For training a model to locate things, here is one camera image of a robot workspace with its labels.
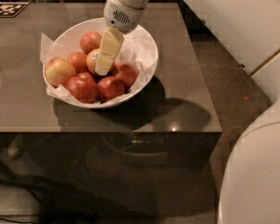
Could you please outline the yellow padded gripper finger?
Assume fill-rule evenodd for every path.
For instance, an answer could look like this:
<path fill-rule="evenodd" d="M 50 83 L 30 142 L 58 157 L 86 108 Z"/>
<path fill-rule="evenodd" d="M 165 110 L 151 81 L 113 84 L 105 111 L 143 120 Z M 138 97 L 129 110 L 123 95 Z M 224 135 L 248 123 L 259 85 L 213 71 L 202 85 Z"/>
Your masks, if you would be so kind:
<path fill-rule="evenodd" d="M 108 28 L 104 31 L 95 66 L 98 75 L 106 76 L 110 71 L 123 41 L 123 33 L 118 28 Z"/>

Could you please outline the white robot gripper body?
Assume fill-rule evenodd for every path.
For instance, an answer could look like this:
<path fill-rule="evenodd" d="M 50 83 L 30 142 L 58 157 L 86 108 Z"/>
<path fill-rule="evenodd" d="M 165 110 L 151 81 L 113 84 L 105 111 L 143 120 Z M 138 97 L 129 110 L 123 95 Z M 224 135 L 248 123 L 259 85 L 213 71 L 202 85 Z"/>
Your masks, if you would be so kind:
<path fill-rule="evenodd" d="M 120 0 L 106 0 L 105 24 L 107 27 L 117 28 L 124 34 L 128 34 L 137 27 L 143 13 L 143 9 L 128 7 Z"/>

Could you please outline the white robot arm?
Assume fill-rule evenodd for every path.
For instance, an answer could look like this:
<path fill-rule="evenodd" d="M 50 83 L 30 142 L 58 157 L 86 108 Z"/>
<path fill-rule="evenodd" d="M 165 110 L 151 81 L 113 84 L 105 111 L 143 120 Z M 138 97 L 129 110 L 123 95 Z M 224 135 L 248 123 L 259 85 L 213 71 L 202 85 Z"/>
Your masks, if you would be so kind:
<path fill-rule="evenodd" d="M 236 61 L 199 53 L 223 123 L 211 157 L 214 212 L 105 218 L 99 224 L 280 224 L 280 0 L 183 0 Z"/>

